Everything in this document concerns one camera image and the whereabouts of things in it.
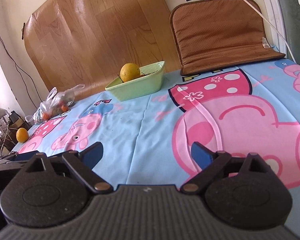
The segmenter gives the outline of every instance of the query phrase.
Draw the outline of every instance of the screw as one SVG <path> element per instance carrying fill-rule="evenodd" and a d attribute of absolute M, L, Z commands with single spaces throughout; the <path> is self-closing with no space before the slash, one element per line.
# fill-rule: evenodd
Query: screw
<path fill-rule="evenodd" d="M 100 190 L 100 191 L 105 191 L 110 189 L 110 184 L 106 183 L 106 182 L 98 182 L 96 185 L 94 185 L 94 188 L 96 190 Z"/>
<path fill-rule="evenodd" d="M 185 184 L 182 188 L 186 192 L 195 192 L 199 189 L 198 185 L 193 183 Z"/>

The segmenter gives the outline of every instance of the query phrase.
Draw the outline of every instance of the brown cushion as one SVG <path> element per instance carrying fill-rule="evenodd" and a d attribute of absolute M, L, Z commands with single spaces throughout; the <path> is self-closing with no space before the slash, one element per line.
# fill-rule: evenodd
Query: brown cushion
<path fill-rule="evenodd" d="M 260 11 L 253 0 L 248 1 Z M 172 11 L 170 26 L 182 75 L 285 56 L 264 48 L 263 20 L 243 0 L 181 4 Z"/>

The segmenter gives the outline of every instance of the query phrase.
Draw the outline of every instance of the cartoon pig mouth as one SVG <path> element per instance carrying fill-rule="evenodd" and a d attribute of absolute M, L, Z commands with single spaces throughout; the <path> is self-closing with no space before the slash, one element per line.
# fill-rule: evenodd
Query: cartoon pig mouth
<path fill-rule="evenodd" d="M 231 112 L 232 110 L 239 109 L 239 108 L 253 108 L 253 109 L 258 110 L 259 113 L 260 113 L 262 116 L 265 116 L 265 115 L 266 115 L 266 113 L 265 113 L 260 107 L 258 107 L 258 106 L 253 106 L 253 105 L 240 105 L 240 106 L 233 106 L 233 107 L 231 107 L 231 108 L 229 108 L 229 109 L 223 111 L 223 112 L 221 113 L 221 115 L 219 116 L 219 120 L 222 120 L 222 119 L 225 117 L 225 115 L 226 115 L 227 113 Z"/>

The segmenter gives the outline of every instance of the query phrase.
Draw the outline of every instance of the wood grain sheet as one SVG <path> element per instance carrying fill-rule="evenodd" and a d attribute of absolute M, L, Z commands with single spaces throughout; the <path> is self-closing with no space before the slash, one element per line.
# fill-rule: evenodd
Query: wood grain sheet
<path fill-rule="evenodd" d="M 50 90 L 103 91 L 127 62 L 180 69 L 164 0 L 47 0 L 26 24 L 26 50 Z"/>

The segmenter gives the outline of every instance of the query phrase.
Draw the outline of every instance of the light green basket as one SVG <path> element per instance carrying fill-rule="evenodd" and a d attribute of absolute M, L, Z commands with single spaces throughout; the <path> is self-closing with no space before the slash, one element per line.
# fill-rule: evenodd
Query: light green basket
<path fill-rule="evenodd" d="M 106 90 L 110 91 L 120 101 L 142 97 L 159 91 L 162 86 L 164 61 L 141 67 L 140 71 L 143 74 L 150 75 L 125 83 L 117 77 L 106 86 Z"/>

